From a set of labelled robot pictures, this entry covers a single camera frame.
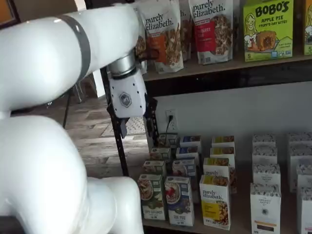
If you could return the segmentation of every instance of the white wall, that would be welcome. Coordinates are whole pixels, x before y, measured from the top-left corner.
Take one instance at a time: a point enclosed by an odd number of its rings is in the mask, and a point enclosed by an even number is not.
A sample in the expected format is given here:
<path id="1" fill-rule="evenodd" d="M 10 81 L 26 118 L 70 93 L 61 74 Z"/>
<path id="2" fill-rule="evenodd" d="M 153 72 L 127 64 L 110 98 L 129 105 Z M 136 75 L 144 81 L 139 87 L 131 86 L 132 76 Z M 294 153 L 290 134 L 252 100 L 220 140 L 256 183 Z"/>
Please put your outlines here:
<path id="1" fill-rule="evenodd" d="M 237 160 L 251 161 L 254 133 L 278 134 L 279 161 L 285 133 L 312 131 L 312 82 L 157 97 L 157 124 L 165 132 L 165 110 L 176 109 L 180 134 L 203 136 L 203 153 L 213 135 L 235 135 Z"/>

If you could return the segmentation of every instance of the red label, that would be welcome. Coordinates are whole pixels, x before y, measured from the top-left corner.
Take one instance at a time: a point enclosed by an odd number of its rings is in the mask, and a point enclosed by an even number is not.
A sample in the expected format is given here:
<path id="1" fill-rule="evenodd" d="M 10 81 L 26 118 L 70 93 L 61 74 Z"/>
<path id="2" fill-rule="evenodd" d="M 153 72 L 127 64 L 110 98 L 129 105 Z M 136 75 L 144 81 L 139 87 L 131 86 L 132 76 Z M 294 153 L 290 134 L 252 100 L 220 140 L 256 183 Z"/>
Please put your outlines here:
<path id="1" fill-rule="evenodd" d="M 215 51 L 215 22 L 199 21 L 195 23 L 195 41 L 198 52 Z"/>

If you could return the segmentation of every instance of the cartoon girl illustration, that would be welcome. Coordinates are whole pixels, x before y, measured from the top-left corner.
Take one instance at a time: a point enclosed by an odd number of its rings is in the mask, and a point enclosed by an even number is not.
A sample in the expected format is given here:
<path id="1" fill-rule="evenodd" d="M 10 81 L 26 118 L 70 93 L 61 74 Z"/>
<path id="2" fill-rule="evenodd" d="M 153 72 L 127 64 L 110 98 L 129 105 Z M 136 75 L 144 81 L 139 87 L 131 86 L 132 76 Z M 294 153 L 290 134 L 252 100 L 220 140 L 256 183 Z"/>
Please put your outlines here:
<path id="1" fill-rule="evenodd" d="M 254 15 L 252 13 L 249 13 L 246 16 L 245 22 L 246 22 L 245 33 L 244 33 L 245 47 L 247 47 L 248 50 L 258 51 L 258 47 L 257 47 L 256 40 L 255 40 L 258 31 L 255 28 Z"/>
<path id="2" fill-rule="evenodd" d="M 306 21 L 306 33 L 305 39 L 308 42 L 312 42 L 312 5 L 307 10 L 307 21 Z"/>

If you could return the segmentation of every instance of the granola bag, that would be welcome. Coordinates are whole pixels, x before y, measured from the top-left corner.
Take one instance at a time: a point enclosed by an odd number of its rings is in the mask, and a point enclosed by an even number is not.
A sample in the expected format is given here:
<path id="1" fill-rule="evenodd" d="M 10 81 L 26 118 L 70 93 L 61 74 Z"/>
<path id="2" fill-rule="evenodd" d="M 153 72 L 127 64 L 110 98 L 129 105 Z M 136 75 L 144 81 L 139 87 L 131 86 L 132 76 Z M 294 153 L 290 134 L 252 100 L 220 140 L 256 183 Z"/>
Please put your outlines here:
<path id="1" fill-rule="evenodd" d="M 141 59 L 144 56 L 144 52 L 146 51 L 146 38 L 144 24 L 138 11 L 137 5 L 138 2 L 134 2 L 132 6 L 136 12 L 138 20 L 138 38 L 136 42 L 136 54 L 138 55 L 138 58 Z M 147 72 L 147 61 L 144 60 L 141 62 L 141 73 L 143 75 L 146 72 Z"/>
<path id="2" fill-rule="evenodd" d="M 180 6 L 178 0 L 141 0 L 138 5 L 151 49 L 158 50 L 158 73 L 177 72 L 183 68 L 180 42 Z"/>
<path id="3" fill-rule="evenodd" d="M 192 16 L 189 0 L 179 0 L 181 15 L 181 49 L 183 61 L 191 58 Z"/>
<path id="4" fill-rule="evenodd" d="M 225 62 L 233 57 L 233 0 L 189 0 L 195 23 L 198 63 Z"/>

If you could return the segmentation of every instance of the power cord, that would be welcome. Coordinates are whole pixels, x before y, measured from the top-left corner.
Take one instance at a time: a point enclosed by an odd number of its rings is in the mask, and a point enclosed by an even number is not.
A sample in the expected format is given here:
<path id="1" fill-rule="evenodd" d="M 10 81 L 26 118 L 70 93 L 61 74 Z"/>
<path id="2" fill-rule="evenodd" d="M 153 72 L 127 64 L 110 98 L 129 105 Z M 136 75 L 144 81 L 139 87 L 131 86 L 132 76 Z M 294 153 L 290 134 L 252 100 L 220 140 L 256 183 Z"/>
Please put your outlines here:
<path id="1" fill-rule="evenodd" d="M 165 146 L 166 146 L 166 142 L 167 142 L 167 133 L 168 133 L 168 128 L 169 128 L 169 124 L 170 122 L 174 119 L 174 116 L 170 115 L 169 116 L 169 121 L 168 121 L 168 124 L 167 124 L 167 128 L 166 128 L 166 136 L 165 136 Z"/>

